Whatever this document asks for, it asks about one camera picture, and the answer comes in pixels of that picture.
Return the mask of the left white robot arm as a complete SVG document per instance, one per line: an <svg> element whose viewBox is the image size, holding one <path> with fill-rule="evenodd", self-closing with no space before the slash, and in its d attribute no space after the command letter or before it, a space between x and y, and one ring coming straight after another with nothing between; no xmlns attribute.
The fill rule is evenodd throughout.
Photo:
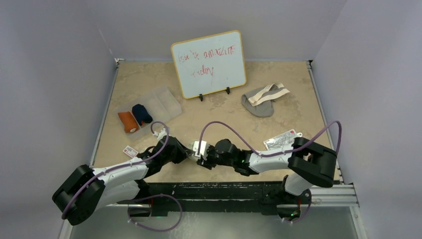
<svg viewBox="0 0 422 239"><path fill-rule="evenodd" d="M148 190L142 186L144 179L167 163L181 163L192 153L175 137L164 136L156 146L127 162L105 168L78 166L55 191L52 201L73 226L110 204L125 200L144 203L148 199Z"/></svg>

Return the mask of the pale yellow underwear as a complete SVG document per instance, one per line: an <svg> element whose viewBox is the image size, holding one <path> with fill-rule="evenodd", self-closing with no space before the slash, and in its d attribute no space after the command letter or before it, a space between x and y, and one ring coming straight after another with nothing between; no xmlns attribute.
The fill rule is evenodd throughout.
<svg viewBox="0 0 422 239"><path fill-rule="evenodd" d="M199 145L199 142L197 140L188 144L188 149L191 150L191 157L196 156L198 152L198 145Z"/></svg>

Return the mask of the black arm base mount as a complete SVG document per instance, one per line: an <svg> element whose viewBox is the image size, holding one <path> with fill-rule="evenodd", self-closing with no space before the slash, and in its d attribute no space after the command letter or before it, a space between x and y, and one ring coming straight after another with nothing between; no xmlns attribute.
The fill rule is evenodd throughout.
<svg viewBox="0 0 422 239"><path fill-rule="evenodd" d="M298 218L300 206L311 202L310 189L295 196L284 191L283 181L146 183L134 200L119 204L146 204L154 217L169 212L260 213Z"/></svg>

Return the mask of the grey underwear with beige band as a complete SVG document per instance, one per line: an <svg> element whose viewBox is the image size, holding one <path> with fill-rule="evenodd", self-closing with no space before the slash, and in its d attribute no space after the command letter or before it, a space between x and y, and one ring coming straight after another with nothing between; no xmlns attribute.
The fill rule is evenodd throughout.
<svg viewBox="0 0 422 239"><path fill-rule="evenodd" d="M252 115L266 118L274 114L272 102L289 92L282 83L270 84L243 94L241 104Z"/></svg>

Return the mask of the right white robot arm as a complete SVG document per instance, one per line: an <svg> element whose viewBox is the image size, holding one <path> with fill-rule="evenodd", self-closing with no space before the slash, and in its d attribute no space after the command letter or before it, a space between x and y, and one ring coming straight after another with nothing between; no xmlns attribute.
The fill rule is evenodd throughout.
<svg viewBox="0 0 422 239"><path fill-rule="evenodd" d="M210 145L195 141L193 157L197 164L207 169L217 165L229 166L243 175L257 175L270 170L290 169L284 178L280 198L287 203L294 201L311 186L331 188L337 152L303 137L296 137L290 146L267 151L241 150L228 139Z"/></svg>

